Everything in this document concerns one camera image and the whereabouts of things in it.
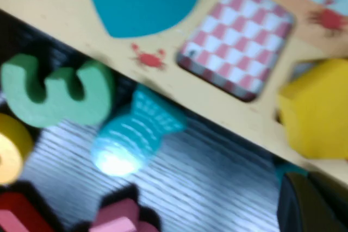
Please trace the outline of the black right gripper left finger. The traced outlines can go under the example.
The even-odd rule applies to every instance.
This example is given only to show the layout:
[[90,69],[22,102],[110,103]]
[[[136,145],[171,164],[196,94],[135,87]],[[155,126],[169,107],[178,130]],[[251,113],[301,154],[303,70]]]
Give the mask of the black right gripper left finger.
[[314,185],[298,173],[285,174],[279,193],[280,231],[337,231],[338,220]]

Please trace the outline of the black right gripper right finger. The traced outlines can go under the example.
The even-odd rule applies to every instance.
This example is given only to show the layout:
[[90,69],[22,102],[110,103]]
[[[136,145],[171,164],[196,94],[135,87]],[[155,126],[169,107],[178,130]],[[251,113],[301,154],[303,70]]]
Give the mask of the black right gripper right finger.
[[347,231],[347,185],[323,173],[310,173],[308,179]]

